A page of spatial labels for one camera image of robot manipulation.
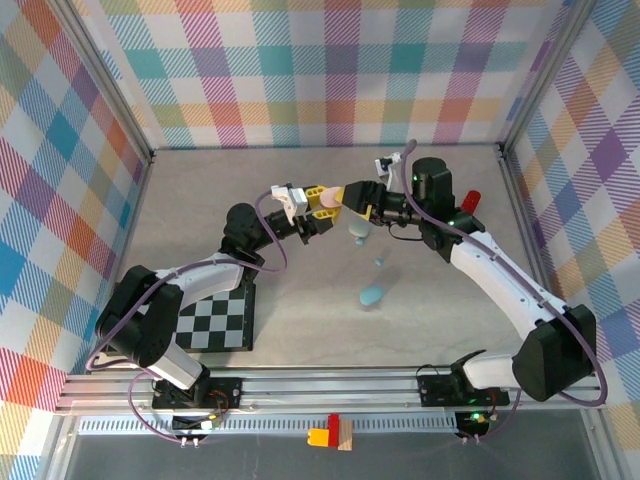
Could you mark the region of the black white checkerboard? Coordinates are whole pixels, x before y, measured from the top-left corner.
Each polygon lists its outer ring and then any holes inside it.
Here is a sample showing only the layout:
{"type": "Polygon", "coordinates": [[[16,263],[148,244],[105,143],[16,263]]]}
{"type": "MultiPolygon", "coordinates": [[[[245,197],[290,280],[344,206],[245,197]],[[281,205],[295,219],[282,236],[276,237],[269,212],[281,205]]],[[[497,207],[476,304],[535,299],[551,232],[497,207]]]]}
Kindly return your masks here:
{"type": "Polygon", "coordinates": [[[217,293],[185,307],[173,341],[188,353],[252,351],[256,286],[217,293]]]}

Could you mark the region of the aluminium frame post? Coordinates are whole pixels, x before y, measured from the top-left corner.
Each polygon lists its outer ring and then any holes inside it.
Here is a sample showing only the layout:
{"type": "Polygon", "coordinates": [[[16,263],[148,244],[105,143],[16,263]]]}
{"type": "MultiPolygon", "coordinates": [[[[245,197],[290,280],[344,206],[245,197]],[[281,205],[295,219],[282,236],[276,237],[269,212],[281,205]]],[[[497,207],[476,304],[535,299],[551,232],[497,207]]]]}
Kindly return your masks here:
{"type": "Polygon", "coordinates": [[[526,73],[505,125],[499,134],[496,148],[502,158],[513,151],[524,134],[542,97],[555,79],[572,45],[589,19],[598,0],[567,0],[545,32],[540,48],[526,73]]]}
{"type": "Polygon", "coordinates": [[[70,38],[85,68],[104,95],[114,116],[132,141],[136,151],[147,165],[153,163],[154,151],[140,128],[135,115],[125,100],[117,82],[111,75],[73,0],[45,0],[56,19],[70,38]]]}

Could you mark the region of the aluminium table side rail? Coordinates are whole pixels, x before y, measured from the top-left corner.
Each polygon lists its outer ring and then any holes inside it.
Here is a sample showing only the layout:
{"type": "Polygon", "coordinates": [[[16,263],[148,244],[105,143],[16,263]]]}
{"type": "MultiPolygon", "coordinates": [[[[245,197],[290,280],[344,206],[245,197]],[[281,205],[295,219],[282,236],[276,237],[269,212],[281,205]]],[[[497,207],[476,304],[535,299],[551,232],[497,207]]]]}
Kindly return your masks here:
{"type": "MultiPolygon", "coordinates": [[[[133,239],[134,231],[137,226],[137,221],[140,215],[140,209],[144,201],[146,189],[150,179],[150,175],[153,170],[155,153],[151,154],[151,159],[143,162],[143,169],[141,174],[141,180],[138,187],[138,193],[133,202],[133,209],[128,220],[127,227],[125,229],[125,236],[122,243],[122,251],[116,257],[114,276],[110,280],[107,287],[107,292],[111,293],[115,282],[120,278],[124,272],[124,263],[129,254],[131,242],[133,239]]],[[[34,480],[49,480],[48,477],[51,473],[57,469],[56,464],[59,463],[57,459],[60,456],[59,449],[64,450],[67,444],[68,431],[73,431],[74,427],[68,427],[65,425],[66,418],[63,415],[55,414],[52,417],[51,425],[43,445],[43,454],[41,461],[36,471],[34,480]]]]}
{"type": "MultiPolygon", "coordinates": [[[[541,286],[543,290],[549,288],[549,278],[544,262],[541,257],[541,251],[536,241],[536,236],[533,232],[533,228],[529,223],[529,215],[527,212],[525,201],[519,189],[518,181],[516,179],[514,170],[514,156],[509,152],[504,142],[498,142],[495,145],[496,158],[500,166],[500,171],[503,176],[503,180],[507,187],[509,199],[512,209],[516,216],[516,222],[518,225],[519,233],[523,241],[527,260],[532,272],[532,278],[541,286]]],[[[542,307],[548,308],[553,316],[556,316],[561,325],[564,326],[564,330],[569,337],[580,346],[581,352],[588,361],[591,367],[591,374],[588,378],[595,378],[598,381],[596,390],[599,392],[599,396],[594,400],[585,400],[571,396],[567,391],[559,392],[559,396],[564,400],[573,403],[582,408],[601,408],[605,405],[609,386],[606,380],[606,376],[600,364],[596,358],[596,348],[592,347],[588,339],[584,337],[581,329],[576,327],[569,318],[566,317],[568,312],[567,307],[557,309],[550,301],[544,301],[541,297],[541,292],[535,292],[534,297],[542,301],[542,307]]]]}

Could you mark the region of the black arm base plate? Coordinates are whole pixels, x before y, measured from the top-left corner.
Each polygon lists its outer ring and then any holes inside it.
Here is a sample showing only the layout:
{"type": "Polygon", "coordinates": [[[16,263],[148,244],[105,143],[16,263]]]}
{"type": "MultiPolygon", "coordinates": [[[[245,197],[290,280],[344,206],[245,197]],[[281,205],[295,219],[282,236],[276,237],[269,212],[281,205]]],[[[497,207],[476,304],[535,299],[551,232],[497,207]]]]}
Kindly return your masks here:
{"type": "Polygon", "coordinates": [[[180,389],[166,380],[152,385],[154,409],[238,409],[242,393],[239,377],[205,377],[189,389],[180,389]]]}
{"type": "Polygon", "coordinates": [[[510,404],[509,394],[500,388],[477,389],[459,371],[416,372],[422,407],[502,407],[510,404]]]}

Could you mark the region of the black controller board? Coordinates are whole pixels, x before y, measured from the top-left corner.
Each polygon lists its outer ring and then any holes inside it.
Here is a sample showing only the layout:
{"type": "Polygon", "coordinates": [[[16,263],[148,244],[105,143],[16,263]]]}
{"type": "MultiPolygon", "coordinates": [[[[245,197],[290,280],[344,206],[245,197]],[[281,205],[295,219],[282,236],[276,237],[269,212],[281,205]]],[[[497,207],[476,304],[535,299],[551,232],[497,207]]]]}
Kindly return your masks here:
{"type": "Polygon", "coordinates": [[[491,425],[488,411],[458,411],[455,413],[457,435],[464,437],[484,436],[491,425]]]}
{"type": "Polygon", "coordinates": [[[173,432],[203,432],[217,429],[224,420],[222,414],[207,414],[204,416],[187,417],[173,416],[171,420],[171,430],[173,432]]]}

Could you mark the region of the aluminium mounting rail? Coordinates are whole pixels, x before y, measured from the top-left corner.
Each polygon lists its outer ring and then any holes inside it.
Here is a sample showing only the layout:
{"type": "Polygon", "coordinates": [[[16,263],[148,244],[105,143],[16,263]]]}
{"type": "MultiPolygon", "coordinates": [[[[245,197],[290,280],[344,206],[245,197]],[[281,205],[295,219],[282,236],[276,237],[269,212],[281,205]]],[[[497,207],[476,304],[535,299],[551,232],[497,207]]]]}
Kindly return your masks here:
{"type": "MultiPolygon", "coordinates": [[[[239,405],[233,413],[328,414],[417,413],[424,409],[418,378],[443,375],[443,367],[356,368],[212,368],[211,376],[238,378],[239,405]]],[[[155,391],[148,378],[134,380],[131,369],[108,369],[71,375],[54,412],[59,415],[118,415],[130,411],[127,392],[142,413],[175,409],[154,407],[155,391]]]]}

